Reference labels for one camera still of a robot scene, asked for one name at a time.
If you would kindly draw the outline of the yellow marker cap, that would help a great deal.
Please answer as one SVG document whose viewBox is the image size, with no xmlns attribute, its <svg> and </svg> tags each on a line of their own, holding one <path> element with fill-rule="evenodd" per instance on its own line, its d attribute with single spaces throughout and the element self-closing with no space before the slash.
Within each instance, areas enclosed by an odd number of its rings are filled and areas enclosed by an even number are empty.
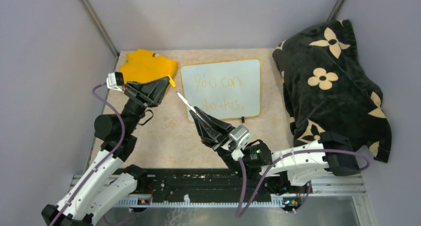
<svg viewBox="0 0 421 226">
<path fill-rule="evenodd" d="M 175 87 L 176 87 L 176 83 L 175 83 L 174 79 L 173 79 L 170 75 L 168 75 L 167 77 L 169 78 L 169 83 L 170 83 L 170 85 L 171 85 L 173 88 L 175 88 Z"/>
</svg>

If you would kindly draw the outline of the white marker pen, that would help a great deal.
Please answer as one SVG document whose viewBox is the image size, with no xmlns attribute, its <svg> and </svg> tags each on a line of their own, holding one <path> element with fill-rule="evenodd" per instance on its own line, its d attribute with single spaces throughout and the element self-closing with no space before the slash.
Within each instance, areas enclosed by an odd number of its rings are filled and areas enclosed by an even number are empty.
<svg viewBox="0 0 421 226">
<path fill-rule="evenodd" d="M 187 101 L 187 99 L 178 91 L 176 92 L 179 98 L 183 101 L 183 103 L 187 106 L 189 111 L 193 111 L 195 114 L 197 113 L 195 108 Z"/>
</svg>

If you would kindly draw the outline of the yellow framed whiteboard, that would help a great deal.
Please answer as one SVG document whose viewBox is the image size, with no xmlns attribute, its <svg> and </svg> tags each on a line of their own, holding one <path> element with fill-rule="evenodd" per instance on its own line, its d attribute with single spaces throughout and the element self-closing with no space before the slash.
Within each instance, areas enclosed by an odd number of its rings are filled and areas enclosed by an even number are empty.
<svg viewBox="0 0 421 226">
<path fill-rule="evenodd" d="M 259 59 L 182 66 L 183 96 L 191 106 L 218 119 L 258 116 L 261 69 Z"/>
</svg>

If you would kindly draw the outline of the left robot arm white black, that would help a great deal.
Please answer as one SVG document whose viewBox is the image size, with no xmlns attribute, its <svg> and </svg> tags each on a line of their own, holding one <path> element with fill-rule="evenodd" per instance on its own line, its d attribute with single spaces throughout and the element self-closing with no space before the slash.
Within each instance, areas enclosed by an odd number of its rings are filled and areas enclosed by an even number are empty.
<svg viewBox="0 0 421 226">
<path fill-rule="evenodd" d="M 94 226 L 125 196 L 148 189 L 147 172 L 136 165 L 126 167 L 107 187 L 104 184 L 133 152 L 137 142 L 133 131 L 140 125 L 140 120 L 162 102 L 167 88 L 175 85 L 169 75 L 139 83 L 125 82 L 121 73 L 112 73 L 104 83 L 93 88 L 92 94 L 113 111 L 113 114 L 97 116 L 94 122 L 94 135 L 103 144 L 74 187 L 56 204 L 44 207 L 42 217 L 47 225 Z M 103 86 L 120 91 L 129 98 L 122 113 L 96 93 Z"/>
</svg>

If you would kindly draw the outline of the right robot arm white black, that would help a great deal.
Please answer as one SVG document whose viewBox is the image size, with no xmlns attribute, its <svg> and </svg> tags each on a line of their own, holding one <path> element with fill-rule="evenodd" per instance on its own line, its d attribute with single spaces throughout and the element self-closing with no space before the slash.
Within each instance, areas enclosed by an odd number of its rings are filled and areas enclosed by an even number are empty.
<svg viewBox="0 0 421 226">
<path fill-rule="evenodd" d="M 324 132 L 319 139 L 281 151 L 272 151 L 262 140 L 250 141 L 247 127 L 212 117 L 189 107 L 202 144 L 211 148 L 225 165 L 250 180 L 280 177 L 280 187 L 293 192 L 298 186 L 326 175 L 351 176 L 361 172 L 348 138 Z"/>
</svg>

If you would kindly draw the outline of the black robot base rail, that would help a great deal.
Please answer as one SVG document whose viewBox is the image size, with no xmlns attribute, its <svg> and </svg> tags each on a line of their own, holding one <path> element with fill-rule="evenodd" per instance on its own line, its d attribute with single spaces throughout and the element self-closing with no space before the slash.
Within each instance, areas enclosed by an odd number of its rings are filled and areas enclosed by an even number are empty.
<svg viewBox="0 0 421 226">
<path fill-rule="evenodd" d="M 147 208 L 237 208 L 242 179 L 229 169 L 185 168 L 147 170 L 145 186 L 117 202 L 137 212 Z M 257 180 L 248 180 L 243 206 L 251 208 L 299 208 L 312 192 L 309 185 L 288 186 L 280 176 L 263 180 L 256 195 Z"/>
</svg>

